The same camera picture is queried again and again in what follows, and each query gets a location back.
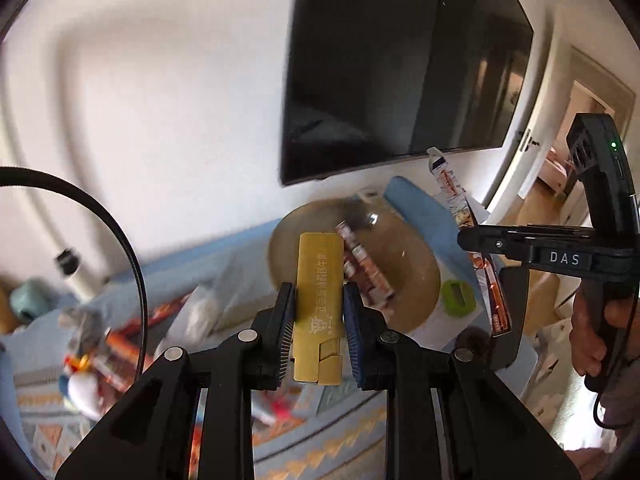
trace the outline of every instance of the brown bowl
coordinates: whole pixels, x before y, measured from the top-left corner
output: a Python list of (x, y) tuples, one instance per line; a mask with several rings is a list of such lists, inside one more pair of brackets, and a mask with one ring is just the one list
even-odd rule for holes
[(408, 333), (433, 311), (440, 295), (440, 270), (430, 249), (414, 229), (388, 208), (360, 200), (319, 200), (285, 216), (271, 234), (268, 261), (271, 281), (296, 283), (300, 235), (331, 233), (346, 220), (388, 279), (396, 294), (389, 307), (389, 327)]

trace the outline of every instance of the white wall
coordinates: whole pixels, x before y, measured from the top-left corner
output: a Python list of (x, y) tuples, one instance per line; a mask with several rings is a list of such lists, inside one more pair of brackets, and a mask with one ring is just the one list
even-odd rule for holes
[[(546, 17), (556, 1), (521, 0), (536, 33), (505, 147), (449, 157), (478, 200), (492, 185), (536, 90), (548, 42)], [(434, 191), (420, 160), (280, 187), (291, 3), (30, 0), (3, 56), (26, 162), (94, 194), (143, 260), (261, 224), (315, 198), (382, 185), (394, 174)], [(640, 90), (640, 63), (628, 66), (636, 59), (630, 47), (636, 47), (612, 7), (606, 0), (567, 4), (586, 20), (572, 25), (576, 45)], [(636, 111), (632, 121), (638, 119)], [(0, 274), (55, 281), (13, 202), (3, 191), (0, 207), (12, 221), (0, 224)], [(63, 198), (47, 196), (46, 203), (69, 243), (95, 269), (125, 267), (113, 241), (87, 214)]]

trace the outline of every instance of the teal object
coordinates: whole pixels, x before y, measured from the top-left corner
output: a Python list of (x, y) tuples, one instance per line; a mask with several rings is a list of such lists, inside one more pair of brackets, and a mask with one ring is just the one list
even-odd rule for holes
[(52, 310), (49, 295), (37, 280), (27, 280), (9, 295), (9, 306), (23, 323), (30, 323)]
[(474, 290), (467, 282), (448, 280), (442, 285), (444, 310), (450, 316), (465, 317), (476, 309)]

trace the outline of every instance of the human hand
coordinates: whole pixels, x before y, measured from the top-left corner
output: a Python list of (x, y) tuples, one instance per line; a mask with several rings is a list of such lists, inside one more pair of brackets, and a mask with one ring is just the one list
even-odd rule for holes
[[(611, 326), (626, 329), (632, 304), (632, 298), (610, 301), (604, 309), (605, 319)], [(593, 330), (582, 287), (578, 288), (575, 295), (571, 324), (569, 341), (575, 371), (581, 376), (584, 374), (597, 376), (602, 368), (601, 361), (607, 353), (607, 347)], [(638, 315), (636, 315), (631, 327), (626, 350), (627, 356), (631, 359), (640, 356), (640, 317)]]

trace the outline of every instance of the door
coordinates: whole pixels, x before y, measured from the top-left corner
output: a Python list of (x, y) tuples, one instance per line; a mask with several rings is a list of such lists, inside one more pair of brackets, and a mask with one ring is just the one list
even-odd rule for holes
[(562, 29), (558, 14), (540, 92), (516, 154), (489, 203), (489, 224), (502, 219), (518, 194), (525, 196), (529, 192), (558, 133), (573, 84), (572, 48), (565, 41)]

